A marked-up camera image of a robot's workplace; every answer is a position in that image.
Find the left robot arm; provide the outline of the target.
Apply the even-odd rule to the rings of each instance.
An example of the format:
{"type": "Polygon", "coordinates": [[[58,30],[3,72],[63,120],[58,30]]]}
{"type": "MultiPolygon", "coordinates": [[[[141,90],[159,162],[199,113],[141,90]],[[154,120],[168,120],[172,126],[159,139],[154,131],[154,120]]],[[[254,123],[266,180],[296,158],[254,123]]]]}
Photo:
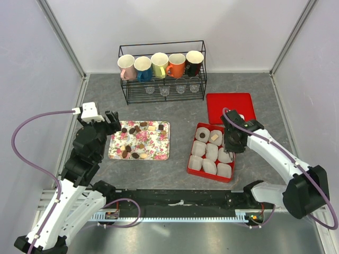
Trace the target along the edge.
{"type": "Polygon", "coordinates": [[[77,131],[69,159],[57,179],[57,189],[43,216],[27,235],[18,237],[14,246],[23,253],[66,253],[69,245],[90,217],[102,206],[116,203],[114,187],[100,181],[85,201],[73,208],[100,168],[106,141],[121,131],[117,112],[98,110],[91,113],[84,107],[71,110],[82,127],[77,131]]]}

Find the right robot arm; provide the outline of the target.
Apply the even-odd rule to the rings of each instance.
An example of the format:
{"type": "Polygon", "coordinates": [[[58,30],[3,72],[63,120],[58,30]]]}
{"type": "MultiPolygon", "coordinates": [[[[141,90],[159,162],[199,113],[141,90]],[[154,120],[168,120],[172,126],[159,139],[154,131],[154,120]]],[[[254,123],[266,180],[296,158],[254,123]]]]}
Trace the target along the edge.
{"type": "Polygon", "coordinates": [[[270,203],[283,206],[293,217],[302,219],[329,204],[327,173],[323,167],[312,167],[301,161],[280,145],[257,120],[245,121],[236,110],[224,108],[221,120],[225,126],[225,151],[255,151],[284,181],[282,185],[262,180],[251,183],[249,191],[242,196],[246,207],[270,203]]]}

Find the floral serving tray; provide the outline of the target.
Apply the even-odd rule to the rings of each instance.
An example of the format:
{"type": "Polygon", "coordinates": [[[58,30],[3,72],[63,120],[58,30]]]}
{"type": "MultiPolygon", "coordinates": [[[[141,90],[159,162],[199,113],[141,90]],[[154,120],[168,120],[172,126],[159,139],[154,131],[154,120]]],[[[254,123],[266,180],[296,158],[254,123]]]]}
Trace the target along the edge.
{"type": "Polygon", "coordinates": [[[170,156],[170,128],[167,121],[121,121],[121,131],[111,136],[108,157],[115,160],[167,160],[170,156]],[[148,129],[154,126],[155,131],[148,129]],[[131,146],[131,152],[126,151],[126,146],[131,146]],[[139,158],[132,157],[132,153],[139,154],[139,158]],[[141,154],[146,153],[147,158],[142,159],[141,154]]]}

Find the red chocolate box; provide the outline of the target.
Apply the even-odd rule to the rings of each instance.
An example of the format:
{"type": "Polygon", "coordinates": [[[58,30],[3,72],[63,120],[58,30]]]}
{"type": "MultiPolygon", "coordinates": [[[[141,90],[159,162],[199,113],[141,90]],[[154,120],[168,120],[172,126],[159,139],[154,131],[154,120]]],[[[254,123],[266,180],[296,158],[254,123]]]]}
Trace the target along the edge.
{"type": "Polygon", "coordinates": [[[187,172],[223,183],[233,178],[235,154],[224,152],[224,129],[220,126],[198,123],[187,166],[187,172]]]}

